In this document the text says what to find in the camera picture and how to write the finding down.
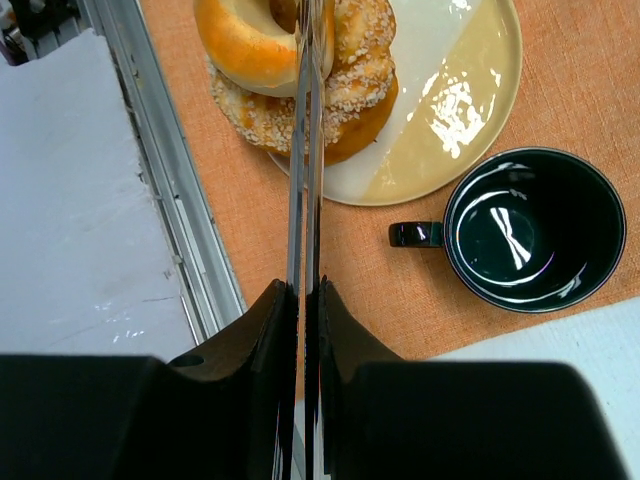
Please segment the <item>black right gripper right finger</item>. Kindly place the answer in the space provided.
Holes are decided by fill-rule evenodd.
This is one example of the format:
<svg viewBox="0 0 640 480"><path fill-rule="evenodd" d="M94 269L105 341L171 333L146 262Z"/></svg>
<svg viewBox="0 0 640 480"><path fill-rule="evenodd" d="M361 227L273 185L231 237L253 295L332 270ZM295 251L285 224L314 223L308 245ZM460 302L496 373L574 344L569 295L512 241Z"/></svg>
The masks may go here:
<svg viewBox="0 0 640 480"><path fill-rule="evenodd" d="M406 361L319 291L334 479L623 479L594 395L557 362Z"/></svg>

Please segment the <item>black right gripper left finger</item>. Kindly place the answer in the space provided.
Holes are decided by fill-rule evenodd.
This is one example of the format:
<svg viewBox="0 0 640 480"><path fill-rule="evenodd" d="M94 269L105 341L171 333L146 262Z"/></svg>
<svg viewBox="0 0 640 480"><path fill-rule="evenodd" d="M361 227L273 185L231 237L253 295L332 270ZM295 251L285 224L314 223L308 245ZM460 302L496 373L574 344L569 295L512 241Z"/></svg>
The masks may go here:
<svg viewBox="0 0 640 480"><path fill-rule="evenodd" d="M5 354L5 479L286 479L287 289L170 362Z"/></svg>

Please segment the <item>metal serving tongs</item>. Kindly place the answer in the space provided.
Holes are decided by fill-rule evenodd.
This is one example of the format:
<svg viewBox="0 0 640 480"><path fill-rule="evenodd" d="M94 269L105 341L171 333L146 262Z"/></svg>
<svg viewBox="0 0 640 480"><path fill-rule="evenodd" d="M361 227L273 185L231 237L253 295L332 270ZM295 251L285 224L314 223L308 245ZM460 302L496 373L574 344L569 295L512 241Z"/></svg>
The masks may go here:
<svg viewBox="0 0 640 480"><path fill-rule="evenodd" d="M321 363L320 227L324 174L325 55L334 8L327 1L300 1L295 24L296 83L289 160L287 316L296 334L292 462L295 479L332 479L325 440Z"/></svg>

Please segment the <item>large orange swirl bread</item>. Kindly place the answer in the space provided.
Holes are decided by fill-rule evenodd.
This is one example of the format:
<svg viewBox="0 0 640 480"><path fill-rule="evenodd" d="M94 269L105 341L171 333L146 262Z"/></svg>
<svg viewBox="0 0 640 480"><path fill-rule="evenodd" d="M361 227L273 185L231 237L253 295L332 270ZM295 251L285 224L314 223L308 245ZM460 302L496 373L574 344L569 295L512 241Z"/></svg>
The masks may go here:
<svg viewBox="0 0 640 480"><path fill-rule="evenodd" d="M335 3L334 64L325 79L325 161L349 159L375 141L398 94L391 45L396 18L388 1ZM290 153L294 96L272 98L232 83L208 59L211 93L237 133L270 153Z"/></svg>

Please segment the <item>glazed donut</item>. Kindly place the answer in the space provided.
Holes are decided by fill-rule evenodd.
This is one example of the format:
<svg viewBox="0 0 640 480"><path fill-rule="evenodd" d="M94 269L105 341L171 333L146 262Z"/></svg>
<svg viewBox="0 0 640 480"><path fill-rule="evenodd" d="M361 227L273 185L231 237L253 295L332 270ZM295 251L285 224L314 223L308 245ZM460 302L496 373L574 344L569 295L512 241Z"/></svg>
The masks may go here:
<svg viewBox="0 0 640 480"><path fill-rule="evenodd" d="M272 98L292 97L298 81L298 7L311 10L312 52L326 79L334 64L333 1L196 1L196 28L208 59L232 83Z"/></svg>

